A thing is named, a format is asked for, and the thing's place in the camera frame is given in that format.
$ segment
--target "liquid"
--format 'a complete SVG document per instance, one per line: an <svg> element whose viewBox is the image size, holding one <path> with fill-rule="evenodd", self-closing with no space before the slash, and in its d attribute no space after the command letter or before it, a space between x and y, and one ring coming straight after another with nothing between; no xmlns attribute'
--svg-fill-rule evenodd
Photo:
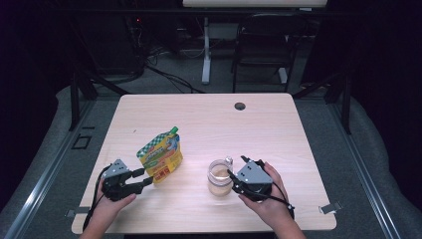
<svg viewBox="0 0 422 239"><path fill-rule="evenodd" d="M219 169L217 171L211 171L210 175L213 178L213 182L208 180L208 189L215 196L225 196L232 190L233 182L228 180L229 173L227 167Z"/></svg>

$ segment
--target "yellow snack bag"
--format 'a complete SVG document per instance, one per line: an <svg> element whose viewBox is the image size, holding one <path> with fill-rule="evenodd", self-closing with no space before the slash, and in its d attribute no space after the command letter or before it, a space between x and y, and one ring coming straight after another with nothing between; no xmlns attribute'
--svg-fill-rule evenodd
<svg viewBox="0 0 422 239"><path fill-rule="evenodd" d="M153 176L154 183L164 180L183 159L177 131L175 126L171 131L159 134L136 154L148 175Z"/></svg>

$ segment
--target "wooden table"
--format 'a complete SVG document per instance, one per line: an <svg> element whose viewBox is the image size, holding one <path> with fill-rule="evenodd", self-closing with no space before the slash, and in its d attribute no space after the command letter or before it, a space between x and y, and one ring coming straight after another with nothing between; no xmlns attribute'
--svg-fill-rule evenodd
<svg viewBox="0 0 422 239"><path fill-rule="evenodd" d="M235 103L243 103L242 111ZM303 230L330 230L332 214L297 109L288 94L207 94L124 96L115 111L93 174L81 201L90 207L101 170L120 158L131 170L141 167L136 153L157 134L179 128L181 165L159 184L145 187L124 208L108 233L226 233L271 231L233 191L216 197L207 188L207 168L230 155L271 163L283 178L296 221ZM140 181L146 175L131 179ZM82 233L86 214L72 230Z"/></svg>

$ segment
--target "hand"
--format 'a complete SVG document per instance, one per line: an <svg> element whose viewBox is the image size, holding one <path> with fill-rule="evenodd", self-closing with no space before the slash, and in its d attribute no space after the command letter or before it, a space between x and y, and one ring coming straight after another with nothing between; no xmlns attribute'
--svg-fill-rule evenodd
<svg viewBox="0 0 422 239"><path fill-rule="evenodd" d="M264 170L270 175L274 183L282 189L283 194L286 196L286 201L289 201L288 193L279 173L267 162L264 165ZM276 185L272 185L272 196L284 199L283 194ZM239 198L242 199L246 206L256 212L267 225L273 228L279 238L305 238L284 203L273 199L254 202L242 194L239 194Z"/></svg>
<svg viewBox="0 0 422 239"><path fill-rule="evenodd" d="M113 202L103 196L103 182L104 179L102 178L97 191L97 201L99 203L94 210L90 224L88 224L80 238L102 238L120 210L136 198L136 194L133 193L122 200Z"/></svg>

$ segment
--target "clear plastic cup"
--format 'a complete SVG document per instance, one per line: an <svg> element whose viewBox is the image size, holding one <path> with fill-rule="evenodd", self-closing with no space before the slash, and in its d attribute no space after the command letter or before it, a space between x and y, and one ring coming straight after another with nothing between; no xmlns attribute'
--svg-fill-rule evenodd
<svg viewBox="0 0 422 239"><path fill-rule="evenodd" d="M215 160L208 167L208 189L215 196L225 196L232 190L233 181L227 169L233 171L231 157Z"/></svg>

